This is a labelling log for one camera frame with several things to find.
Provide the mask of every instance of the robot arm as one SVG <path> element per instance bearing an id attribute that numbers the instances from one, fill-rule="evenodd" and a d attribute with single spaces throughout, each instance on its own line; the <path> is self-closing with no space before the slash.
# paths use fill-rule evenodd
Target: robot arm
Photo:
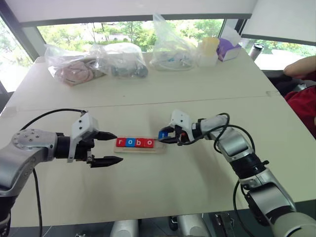
<path id="1" fill-rule="evenodd" d="M 168 127 L 162 133 L 174 133 L 174 137 L 163 137 L 164 143 L 189 145 L 197 139 L 217 140 L 217 146 L 230 163 L 245 190 L 245 199 L 256 220 L 264 226 L 270 225 L 276 237 L 314 236 L 316 221 L 296 212 L 289 194 L 271 171 L 261 162 L 246 139 L 231 126 L 227 126 L 226 115 L 199 119 L 192 123 L 190 117 L 179 110 L 171 116 Z"/>
<path id="2" fill-rule="evenodd" d="M 109 132 L 99 131 L 97 121 L 89 113 L 73 124 L 71 137 L 38 129 L 15 133 L 11 142 L 0 150 L 0 236 L 5 236 L 10 210 L 38 163 L 67 158 L 68 162 L 74 159 L 86 161 L 91 168 L 110 166 L 123 159 L 113 156 L 95 158 L 91 148 L 94 139 L 115 138 Z"/>

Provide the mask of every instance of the plastic bag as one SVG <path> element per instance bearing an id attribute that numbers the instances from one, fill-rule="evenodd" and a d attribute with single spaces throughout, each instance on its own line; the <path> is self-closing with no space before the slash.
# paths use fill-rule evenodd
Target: plastic bag
<path id="1" fill-rule="evenodd" d="M 159 15 L 154 14 L 157 40 L 151 64 L 159 71 L 186 71 L 195 66 L 197 48 L 176 35 L 172 27 Z"/>
<path id="2" fill-rule="evenodd" d="M 76 85 L 103 76 L 96 57 L 87 53 L 68 51 L 46 45 L 45 60 L 51 75 L 68 85 Z"/>
<path id="3" fill-rule="evenodd" d="M 95 44 L 90 51 L 96 55 L 98 68 L 103 73 L 123 78 L 144 78 L 148 74 L 142 50 L 133 43 Z"/>

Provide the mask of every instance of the purple tissue box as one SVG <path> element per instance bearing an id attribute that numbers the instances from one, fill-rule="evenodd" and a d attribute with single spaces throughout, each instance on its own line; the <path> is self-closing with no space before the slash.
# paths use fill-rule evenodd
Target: purple tissue box
<path id="1" fill-rule="evenodd" d="M 218 54 L 218 59 L 224 62 L 236 58 L 240 49 L 241 46 L 239 44 L 233 46 L 227 39 L 219 38 L 219 45 L 216 52 Z"/>

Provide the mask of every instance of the red letter block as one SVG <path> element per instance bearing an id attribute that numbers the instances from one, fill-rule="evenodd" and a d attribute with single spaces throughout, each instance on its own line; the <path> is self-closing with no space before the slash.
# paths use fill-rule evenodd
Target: red letter block
<path id="1" fill-rule="evenodd" d="M 136 138 L 135 147 L 145 147 L 145 138 Z"/>
<path id="2" fill-rule="evenodd" d="M 117 147 L 125 147 L 126 138 L 125 137 L 118 137 L 117 138 Z"/>
<path id="3" fill-rule="evenodd" d="M 153 148 L 155 145 L 154 139 L 145 139 L 145 147 Z"/>

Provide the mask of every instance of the window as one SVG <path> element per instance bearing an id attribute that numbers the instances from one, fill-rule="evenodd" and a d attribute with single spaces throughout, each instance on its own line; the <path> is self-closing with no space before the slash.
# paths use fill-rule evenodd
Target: window
<path id="1" fill-rule="evenodd" d="M 285 43 L 262 39 L 242 39 L 241 45 L 247 53 L 254 43 L 264 46 L 255 63 L 261 70 L 283 70 L 301 58 L 316 55 L 316 47 L 297 43 Z"/>
<path id="2" fill-rule="evenodd" d="M 203 37 L 218 36 L 223 19 L 168 21 L 183 38 L 197 44 Z M 94 44 L 132 42 L 143 52 L 153 50 L 156 41 L 152 21 L 85 23 L 39 26 L 48 44 L 75 51 L 88 51 Z"/>
<path id="3" fill-rule="evenodd" d="M 0 18 L 0 80 L 7 92 L 15 91 L 32 60 Z"/>

